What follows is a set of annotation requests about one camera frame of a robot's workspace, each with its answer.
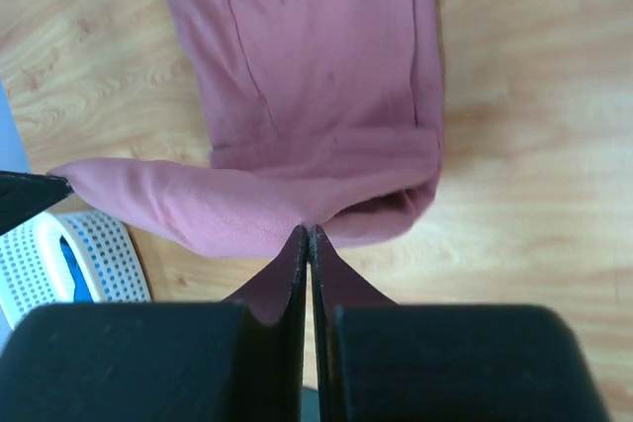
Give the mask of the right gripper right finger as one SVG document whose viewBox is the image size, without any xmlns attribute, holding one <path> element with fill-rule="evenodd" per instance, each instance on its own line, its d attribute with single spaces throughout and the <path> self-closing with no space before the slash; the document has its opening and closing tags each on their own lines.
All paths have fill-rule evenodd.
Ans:
<svg viewBox="0 0 633 422">
<path fill-rule="evenodd" d="M 324 421 L 605 421 L 580 344 L 533 304 L 398 304 L 310 233 Z"/>
</svg>

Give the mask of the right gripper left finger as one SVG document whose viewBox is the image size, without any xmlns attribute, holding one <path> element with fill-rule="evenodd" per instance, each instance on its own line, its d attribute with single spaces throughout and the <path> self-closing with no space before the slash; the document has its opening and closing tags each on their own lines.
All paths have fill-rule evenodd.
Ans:
<svg viewBox="0 0 633 422">
<path fill-rule="evenodd" d="M 217 302 L 60 303 L 1 356 L 5 421 L 297 421 L 308 234 Z"/>
</svg>

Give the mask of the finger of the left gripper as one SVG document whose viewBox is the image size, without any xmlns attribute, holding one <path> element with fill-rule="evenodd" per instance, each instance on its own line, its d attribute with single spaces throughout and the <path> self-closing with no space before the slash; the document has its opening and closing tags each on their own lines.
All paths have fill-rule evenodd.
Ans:
<svg viewBox="0 0 633 422">
<path fill-rule="evenodd" d="M 0 233 L 6 234 L 72 194 L 62 177 L 2 171 Z"/>
</svg>

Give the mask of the pink t shirt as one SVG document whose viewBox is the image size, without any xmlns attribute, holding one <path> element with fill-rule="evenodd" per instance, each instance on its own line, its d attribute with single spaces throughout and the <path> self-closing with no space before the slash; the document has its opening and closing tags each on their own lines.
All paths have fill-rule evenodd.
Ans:
<svg viewBox="0 0 633 422">
<path fill-rule="evenodd" d="M 442 162 L 436 0 L 166 2 L 210 163 L 56 168 L 82 200 L 208 257 L 273 255 L 297 225 L 340 246 L 411 228 Z"/>
</svg>

